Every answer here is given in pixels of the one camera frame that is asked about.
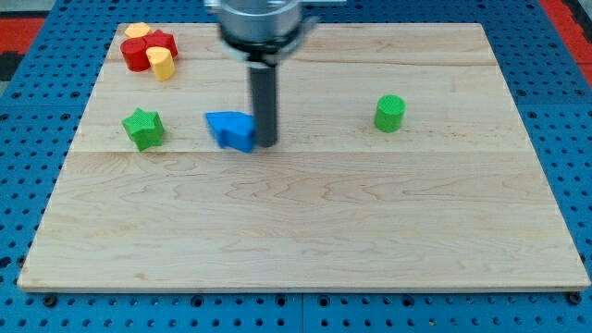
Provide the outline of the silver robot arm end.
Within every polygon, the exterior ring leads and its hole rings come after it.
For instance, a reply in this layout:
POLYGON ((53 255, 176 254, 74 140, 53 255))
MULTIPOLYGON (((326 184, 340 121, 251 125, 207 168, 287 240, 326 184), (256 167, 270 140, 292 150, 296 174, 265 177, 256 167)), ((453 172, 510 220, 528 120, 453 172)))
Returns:
POLYGON ((300 0, 204 0, 224 51, 252 68, 274 68, 302 47, 319 22, 300 0))

